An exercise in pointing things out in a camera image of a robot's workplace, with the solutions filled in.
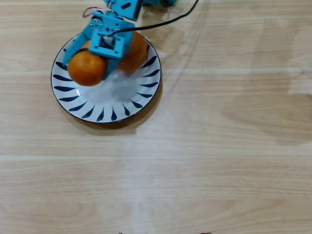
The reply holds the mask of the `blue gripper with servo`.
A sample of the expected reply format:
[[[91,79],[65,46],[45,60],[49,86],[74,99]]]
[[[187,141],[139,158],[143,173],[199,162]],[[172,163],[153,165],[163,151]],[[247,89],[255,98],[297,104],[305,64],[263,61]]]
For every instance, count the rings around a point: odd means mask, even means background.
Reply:
[[[122,29],[127,29],[133,27],[134,24],[118,18],[116,13],[109,11],[93,11],[88,15],[90,17],[90,22],[79,33],[73,38],[72,44],[66,49],[65,55],[63,57],[62,64],[68,66],[71,58],[80,50],[87,41],[91,38],[99,37],[122,37],[122,38],[132,38],[133,32],[121,32]],[[102,58],[105,62],[105,73],[103,80],[105,80],[109,75],[117,69],[120,64],[120,59],[110,59]]]

